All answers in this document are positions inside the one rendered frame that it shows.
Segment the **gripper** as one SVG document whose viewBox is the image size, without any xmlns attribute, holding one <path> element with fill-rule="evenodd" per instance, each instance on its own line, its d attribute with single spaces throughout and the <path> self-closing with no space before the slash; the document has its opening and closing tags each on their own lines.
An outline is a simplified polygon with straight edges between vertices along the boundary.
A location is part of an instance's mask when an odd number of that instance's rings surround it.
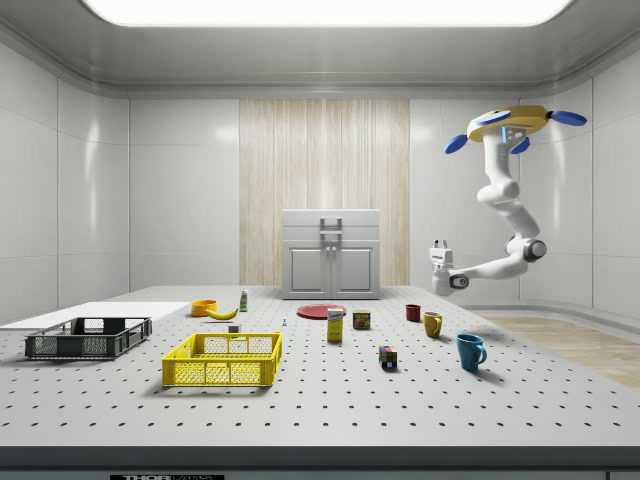
<svg viewBox="0 0 640 480">
<path fill-rule="evenodd" d="M 453 268 L 453 250 L 448 247 L 446 240 L 435 240 L 429 255 L 434 272 Z"/>
</svg>

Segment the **blue mug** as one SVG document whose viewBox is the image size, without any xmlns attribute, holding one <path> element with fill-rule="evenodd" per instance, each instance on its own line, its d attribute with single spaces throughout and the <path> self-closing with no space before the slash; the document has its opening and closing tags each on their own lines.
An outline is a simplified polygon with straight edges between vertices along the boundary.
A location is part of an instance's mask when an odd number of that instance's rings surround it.
<svg viewBox="0 0 640 480">
<path fill-rule="evenodd" d="M 483 338 L 473 334 L 458 334 L 456 342 L 462 368 L 476 372 L 478 366 L 487 359 Z"/>
</svg>

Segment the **white cabinet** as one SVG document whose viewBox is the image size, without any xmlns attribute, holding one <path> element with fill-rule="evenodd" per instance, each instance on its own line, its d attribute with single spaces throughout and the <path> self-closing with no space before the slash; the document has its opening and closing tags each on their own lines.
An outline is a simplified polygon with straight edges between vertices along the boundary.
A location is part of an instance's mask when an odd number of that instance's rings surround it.
<svg viewBox="0 0 640 480">
<path fill-rule="evenodd" d="M 286 299 L 377 299 L 378 209 L 284 209 Z"/>
</svg>

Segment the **yellow and white box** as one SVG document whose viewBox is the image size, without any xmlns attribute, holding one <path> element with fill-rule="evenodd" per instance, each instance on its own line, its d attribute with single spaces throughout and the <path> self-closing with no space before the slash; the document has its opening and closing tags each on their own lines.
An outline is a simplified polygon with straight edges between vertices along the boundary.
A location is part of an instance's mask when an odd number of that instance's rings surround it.
<svg viewBox="0 0 640 480">
<path fill-rule="evenodd" d="M 341 342 L 345 310 L 340 306 L 327 309 L 327 340 Z"/>
</svg>

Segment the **red plate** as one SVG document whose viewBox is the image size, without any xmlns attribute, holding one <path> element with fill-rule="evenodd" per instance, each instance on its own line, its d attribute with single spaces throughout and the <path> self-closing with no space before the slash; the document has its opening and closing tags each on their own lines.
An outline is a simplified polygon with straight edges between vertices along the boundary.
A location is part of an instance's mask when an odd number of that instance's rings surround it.
<svg viewBox="0 0 640 480">
<path fill-rule="evenodd" d="M 303 305 L 297 309 L 297 315 L 301 318 L 310 320 L 327 320 L 329 311 L 336 310 L 342 316 L 346 314 L 346 308 L 335 304 L 309 304 Z"/>
</svg>

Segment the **yellow basket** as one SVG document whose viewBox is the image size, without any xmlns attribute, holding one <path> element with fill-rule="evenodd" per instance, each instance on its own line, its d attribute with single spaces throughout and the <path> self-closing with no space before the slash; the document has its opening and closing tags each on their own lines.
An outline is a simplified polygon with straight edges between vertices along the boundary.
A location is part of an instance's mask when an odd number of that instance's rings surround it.
<svg viewBox="0 0 640 480">
<path fill-rule="evenodd" d="M 270 386 L 282 357 L 282 334 L 195 333 L 162 359 L 164 385 Z"/>
</svg>

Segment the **white board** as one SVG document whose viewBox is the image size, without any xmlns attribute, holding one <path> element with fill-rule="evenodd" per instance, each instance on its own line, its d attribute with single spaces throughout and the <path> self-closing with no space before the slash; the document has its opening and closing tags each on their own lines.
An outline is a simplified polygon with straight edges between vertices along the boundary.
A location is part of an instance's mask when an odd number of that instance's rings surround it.
<svg viewBox="0 0 640 480">
<path fill-rule="evenodd" d="M 186 305 L 186 302 L 89 302 L 2 325 L 0 330 L 40 330 L 76 317 L 150 317 L 156 320 Z"/>
</svg>

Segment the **dark grey basket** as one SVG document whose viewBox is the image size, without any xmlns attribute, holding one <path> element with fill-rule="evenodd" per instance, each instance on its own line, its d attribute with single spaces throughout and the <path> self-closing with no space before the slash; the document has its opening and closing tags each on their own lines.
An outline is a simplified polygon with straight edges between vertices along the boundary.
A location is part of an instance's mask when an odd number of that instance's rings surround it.
<svg viewBox="0 0 640 480">
<path fill-rule="evenodd" d="M 29 334 L 32 359 L 113 359 L 152 334 L 150 317 L 76 317 Z"/>
</svg>

